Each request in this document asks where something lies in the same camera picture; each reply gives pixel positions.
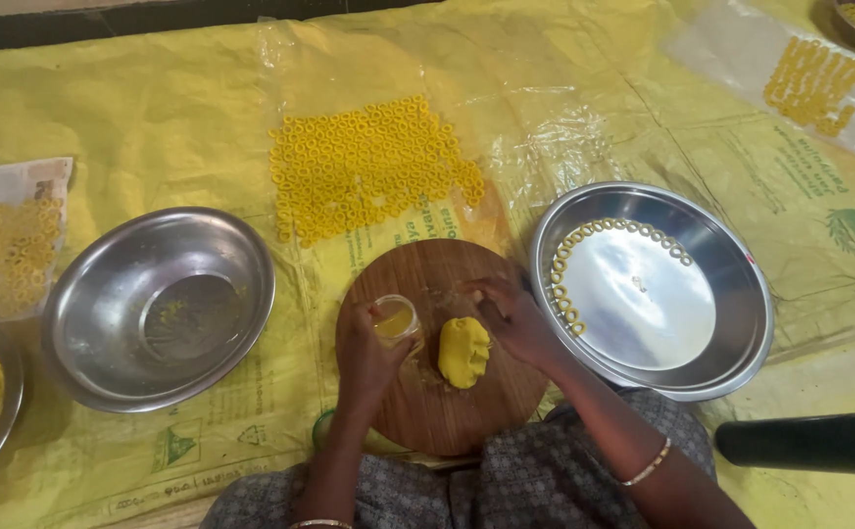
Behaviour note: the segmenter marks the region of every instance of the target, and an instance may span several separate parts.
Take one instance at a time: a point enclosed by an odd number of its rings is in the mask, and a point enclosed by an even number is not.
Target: round wooden board
[[[466,241],[430,239],[398,246],[355,280],[342,302],[337,328],[353,304],[401,294],[414,304],[424,329],[424,348],[402,364],[375,417],[375,430],[425,454],[462,456],[478,452],[487,436],[519,427],[532,416],[548,379],[509,356],[495,339],[486,374],[468,390],[448,384],[437,367],[443,324],[465,316],[483,321],[457,285],[496,275],[519,284],[515,267],[494,252]]]

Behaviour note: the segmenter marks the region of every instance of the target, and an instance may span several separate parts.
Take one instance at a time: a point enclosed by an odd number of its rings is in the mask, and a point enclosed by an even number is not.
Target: bangle
[[[338,520],[307,520],[305,522],[297,522],[287,529],[299,529],[300,527],[309,527],[311,525],[328,525],[329,527],[339,527],[340,529],[352,529],[352,525]]]
[[[672,440],[669,438],[665,438],[665,446],[662,448],[660,454],[656,456],[656,459],[654,459],[652,463],[649,463],[649,466],[643,469],[643,472],[636,475],[636,477],[634,477],[630,481],[624,481],[620,485],[623,485],[624,487],[630,487],[631,485],[636,485],[637,483],[643,481],[647,475],[651,475],[653,471],[656,470],[656,467],[659,466],[660,463],[662,463],[662,460],[665,459],[665,457],[669,454],[669,448],[671,446]]]

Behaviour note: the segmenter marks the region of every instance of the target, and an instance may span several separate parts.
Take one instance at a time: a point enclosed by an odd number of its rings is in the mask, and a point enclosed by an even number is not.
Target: small glass jar with oil
[[[415,337],[411,353],[424,347],[424,331],[414,305],[403,295],[382,295],[374,301],[378,315],[374,317],[374,333],[387,348],[392,348],[409,336]]]

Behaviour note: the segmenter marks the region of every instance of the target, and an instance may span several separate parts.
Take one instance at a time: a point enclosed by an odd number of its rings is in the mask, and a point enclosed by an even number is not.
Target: dough
[[[440,330],[438,366],[454,387],[471,388],[486,373],[489,334],[476,318],[453,318]]]

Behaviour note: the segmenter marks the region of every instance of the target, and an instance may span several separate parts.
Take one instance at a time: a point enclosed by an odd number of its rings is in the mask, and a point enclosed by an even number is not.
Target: gray printed fabric
[[[705,428],[655,391],[620,395],[715,479]],[[356,489],[360,529],[469,527],[645,527],[633,502],[599,463],[599,451],[569,405],[487,440],[478,469],[439,475],[414,463],[365,456]],[[291,506],[306,464],[235,481],[199,529],[276,529],[293,523]]]

